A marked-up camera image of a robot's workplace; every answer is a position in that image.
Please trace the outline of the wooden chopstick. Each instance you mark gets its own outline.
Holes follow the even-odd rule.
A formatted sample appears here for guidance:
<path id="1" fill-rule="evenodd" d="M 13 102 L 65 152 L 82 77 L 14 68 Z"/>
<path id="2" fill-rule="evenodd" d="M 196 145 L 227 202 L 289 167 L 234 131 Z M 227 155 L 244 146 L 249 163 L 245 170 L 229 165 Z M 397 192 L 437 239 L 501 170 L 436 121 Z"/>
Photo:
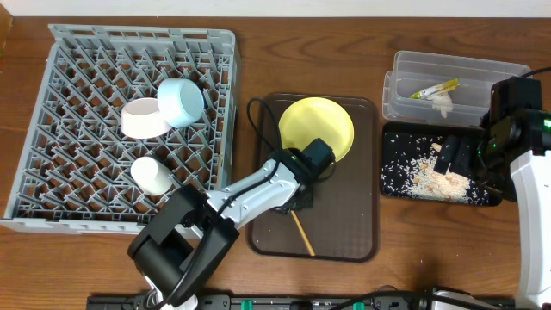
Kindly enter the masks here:
<path id="1" fill-rule="evenodd" d="M 311 257 L 315 257 L 315 256 L 316 256 L 316 253 L 315 253 L 315 251 L 314 251 L 314 249 L 313 249 L 313 247 L 312 247 L 312 245 L 311 245 L 311 243 L 310 243 L 310 241 L 309 241 L 309 238 L 308 238 L 307 235 L 306 235 L 306 232 L 305 232 L 303 226 L 302 226 L 301 223 L 300 223 L 300 219 L 299 219 L 298 215 L 296 214 L 296 212 L 295 212 L 294 210 L 291 210 L 291 215 L 292 215 L 292 217 L 293 217 L 293 219 L 294 219 L 295 225 L 297 226 L 297 228 L 298 228 L 298 230 L 299 230 L 300 236 L 301 236 L 301 238 L 302 238 L 302 240 L 303 240 L 303 242 L 304 242 L 304 244 L 305 244 L 305 246 L 306 246 L 306 249 L 307 249 L 307 251 L 308 251 L 308 254 L 309 254 Z"/>

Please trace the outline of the yellow plastic wrapper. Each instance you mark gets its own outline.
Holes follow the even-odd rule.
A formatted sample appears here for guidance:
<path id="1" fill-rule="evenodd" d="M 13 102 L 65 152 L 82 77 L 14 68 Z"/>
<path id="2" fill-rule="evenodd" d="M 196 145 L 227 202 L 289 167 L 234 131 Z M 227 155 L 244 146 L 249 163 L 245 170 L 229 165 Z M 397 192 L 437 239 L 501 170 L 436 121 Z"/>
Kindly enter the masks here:
<path id="1" fill-rule="evenodd" d="M 412 99 L 422 99 L 422 100 L 428 100 L 433 96 L 441 95 L 443 93 L 448 93 L 452 90 L 457 89 L 460 87 L 461 84 L 459 82 L 459 79 L 452 79 L 440 84 L 433 85 L 429 88 L 420 90 L 418 92 L 415 92 L 411 95 Z"/>

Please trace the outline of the yellow round plate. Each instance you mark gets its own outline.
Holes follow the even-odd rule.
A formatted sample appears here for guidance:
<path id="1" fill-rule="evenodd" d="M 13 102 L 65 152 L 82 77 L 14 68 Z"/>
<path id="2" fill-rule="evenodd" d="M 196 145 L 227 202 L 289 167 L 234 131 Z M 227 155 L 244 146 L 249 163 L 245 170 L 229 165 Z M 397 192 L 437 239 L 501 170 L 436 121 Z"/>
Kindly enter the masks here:
<path id="1" fill-rule="evenodd" d="M 304 151 L 315 139 L 322 139 L 336 161 L 346 156 L 354 142 L 350 115 L 338 103 L 323 97 L 307 97 L 292 103 L 279 120 L 282 147 Z"/>

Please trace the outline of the light blue bowl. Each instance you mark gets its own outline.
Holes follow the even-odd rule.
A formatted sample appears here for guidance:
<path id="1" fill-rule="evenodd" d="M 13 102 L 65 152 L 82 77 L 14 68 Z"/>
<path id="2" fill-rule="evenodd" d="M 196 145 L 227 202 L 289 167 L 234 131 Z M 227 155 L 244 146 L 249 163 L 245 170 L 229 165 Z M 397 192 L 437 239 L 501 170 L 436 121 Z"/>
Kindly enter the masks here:
<path id="1" fill-rule="evenodd" d="M 165 79 L 158 87 L 157 99 L 161 115 L 172 127 L 187 127 L 200 120 L 204 111 L 201 89 L 188 79 Z"/>

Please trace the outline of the white round bowl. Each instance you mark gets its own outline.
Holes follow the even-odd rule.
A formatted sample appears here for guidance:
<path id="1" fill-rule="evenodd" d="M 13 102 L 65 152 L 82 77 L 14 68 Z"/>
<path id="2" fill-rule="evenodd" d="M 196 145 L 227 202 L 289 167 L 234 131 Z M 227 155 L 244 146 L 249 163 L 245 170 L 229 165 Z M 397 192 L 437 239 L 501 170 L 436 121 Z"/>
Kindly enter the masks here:
<path id="1" fill-rule="evenodd" d="M 151 139 L 171 129 L 160 113 L 156 98 L 132 100 L 121 110 L 121 131 L 130 138 Z"/>

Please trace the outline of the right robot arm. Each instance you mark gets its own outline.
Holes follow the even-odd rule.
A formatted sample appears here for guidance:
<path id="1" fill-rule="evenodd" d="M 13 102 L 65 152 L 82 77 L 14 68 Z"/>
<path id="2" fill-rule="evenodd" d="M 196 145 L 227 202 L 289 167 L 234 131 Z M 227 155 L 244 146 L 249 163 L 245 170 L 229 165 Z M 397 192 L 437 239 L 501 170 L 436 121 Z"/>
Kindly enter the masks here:
<path id="1" fill-rule="evenodd" d="M 521 271 L 515 304 L 550 307 L 550 113 L 532 72 L 495 83 L 477 138 L 450 135 L 434 170 L 453 172 L 518 204 Z"/>

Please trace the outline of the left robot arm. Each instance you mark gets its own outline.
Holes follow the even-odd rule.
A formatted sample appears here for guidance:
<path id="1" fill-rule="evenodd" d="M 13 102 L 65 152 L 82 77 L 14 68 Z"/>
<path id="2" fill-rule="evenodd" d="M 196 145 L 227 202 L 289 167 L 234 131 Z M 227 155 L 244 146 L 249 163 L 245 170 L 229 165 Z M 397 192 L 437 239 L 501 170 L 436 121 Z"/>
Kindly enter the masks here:
<path id="1" fill-rule="evenodd" d="M 278 148 L 258 171 L 223 189 L 178 189 L 127 250 L 152 286 L 140 308 L 184 305 L 218 268 L 240 227 L 270 209 L 290 208 L 335 161 L 317 138 L 304 150 Z"/>

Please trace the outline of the black food waste tray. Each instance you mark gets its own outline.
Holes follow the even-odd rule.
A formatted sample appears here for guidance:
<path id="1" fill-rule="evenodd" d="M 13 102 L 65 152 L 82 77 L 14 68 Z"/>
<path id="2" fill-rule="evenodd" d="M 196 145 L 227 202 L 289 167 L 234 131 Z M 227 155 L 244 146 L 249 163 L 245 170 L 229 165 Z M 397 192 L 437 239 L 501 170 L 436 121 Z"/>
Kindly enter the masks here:
<path id="1" fill-rule="evenodd" d="M 450 135 L 474 138 L 475 127 L 446 127 L 390 121 L 382 129 L 381 193 L 386 196 L 494 207 L 500 195 L 447 171 L 434 171 Z"/>

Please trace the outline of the spilled rice food waste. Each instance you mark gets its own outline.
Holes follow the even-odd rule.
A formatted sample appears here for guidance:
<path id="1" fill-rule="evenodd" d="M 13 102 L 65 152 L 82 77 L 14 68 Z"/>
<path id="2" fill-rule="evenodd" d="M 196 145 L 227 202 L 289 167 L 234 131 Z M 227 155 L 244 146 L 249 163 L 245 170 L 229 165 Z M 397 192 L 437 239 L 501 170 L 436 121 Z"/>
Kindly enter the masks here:
<path id="1" fill-rule="evenodd" d="M 490 195 L 470 179 L 447 171 L 434 172 L 444 137 L 413 133 L 385 133 L 381 164 L 383 195 L 488 205 Z"/>

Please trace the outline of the clear plastic waste bin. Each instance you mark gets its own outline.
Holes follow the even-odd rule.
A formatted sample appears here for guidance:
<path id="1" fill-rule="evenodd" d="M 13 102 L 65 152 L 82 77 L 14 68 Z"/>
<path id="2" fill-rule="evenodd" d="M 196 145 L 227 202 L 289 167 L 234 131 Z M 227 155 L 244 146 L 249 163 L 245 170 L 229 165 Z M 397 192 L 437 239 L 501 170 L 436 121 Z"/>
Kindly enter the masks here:
<path id="1" fill-rule="evenodd" d="M 529 71 L 495 60 L 399 51 L 385 75 L 382 115 L 388 121 L 477 127 L 489 111 L 491 87 Z"/>

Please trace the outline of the dark brown serving tray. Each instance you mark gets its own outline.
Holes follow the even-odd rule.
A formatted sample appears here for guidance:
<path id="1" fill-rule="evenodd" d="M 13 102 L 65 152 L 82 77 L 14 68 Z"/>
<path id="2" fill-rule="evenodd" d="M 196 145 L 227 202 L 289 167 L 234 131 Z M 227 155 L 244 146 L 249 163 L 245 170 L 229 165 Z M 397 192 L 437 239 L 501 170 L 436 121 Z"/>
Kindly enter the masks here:
<path id="1" fill-rule="evenodd" d="M 380 122 L 376 106 L 361 97 L 334 97 L 350 115 L 354 142 L 331 178 L 313 186 L 313 207 L 297 211 L 316 253 L 308 254 L 291 214 L 273 210 L 247 226 L 259 255 L 364 263 L 380 247 Z"/>

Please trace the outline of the crumpled white tissue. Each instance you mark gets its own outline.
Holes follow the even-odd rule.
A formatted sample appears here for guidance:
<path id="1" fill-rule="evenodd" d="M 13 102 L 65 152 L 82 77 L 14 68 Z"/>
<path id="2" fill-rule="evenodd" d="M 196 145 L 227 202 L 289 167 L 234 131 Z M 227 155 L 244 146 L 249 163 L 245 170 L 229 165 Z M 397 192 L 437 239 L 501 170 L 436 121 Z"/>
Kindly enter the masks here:
<path id="1" fill-rule="evenodd" d="M 448 116 L 448 112 L 451 112 L 454 109 L 452 99 L 448 93 L 434 96 L 431 99 L 431 102 L 432 108 L 439 110 L 443 118 L 446 118 Z"/>

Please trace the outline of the grey plastic dish rack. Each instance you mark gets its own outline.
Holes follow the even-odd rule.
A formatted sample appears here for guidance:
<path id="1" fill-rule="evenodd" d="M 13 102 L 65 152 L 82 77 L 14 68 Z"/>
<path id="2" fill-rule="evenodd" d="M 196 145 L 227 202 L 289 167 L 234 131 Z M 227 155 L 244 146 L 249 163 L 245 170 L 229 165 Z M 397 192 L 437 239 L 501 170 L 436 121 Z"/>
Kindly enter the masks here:
<path id="1" fill-rule="evenodd" d="M 1 223 L 25 233 L 138 233 L 163 206 L 130 174 L 150 156 L 170 184 L 201 191 L 232 178 L 241 58 L 226 29 L 53 24 L 55 39 Z M 156 138 L 121 131 L 123 106 L 167 78 L 195 82 L 200 120 Z"/>

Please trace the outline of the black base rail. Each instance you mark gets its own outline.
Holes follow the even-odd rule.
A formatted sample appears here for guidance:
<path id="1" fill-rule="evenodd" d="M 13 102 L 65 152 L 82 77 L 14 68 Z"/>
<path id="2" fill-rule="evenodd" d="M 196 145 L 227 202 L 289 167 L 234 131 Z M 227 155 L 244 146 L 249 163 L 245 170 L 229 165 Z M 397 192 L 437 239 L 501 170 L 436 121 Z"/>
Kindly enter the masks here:
<path id="1" fill-rule="evenodd" d="M 342 298 L 291 298 L 291 297 L 231 297 L 214 294 L 194 297 L 180 306 L 195 310 L 327 310 L 339 307 L 347 300 Z M 145 307 L 145 295 L 96 295 L 86 301 L 86 310 L 140 310 Z M 348 305 L 351 310 L 411 310 L 451 309 L 440 301 L 418 302 L 403 297 L 373 297 Z"/>

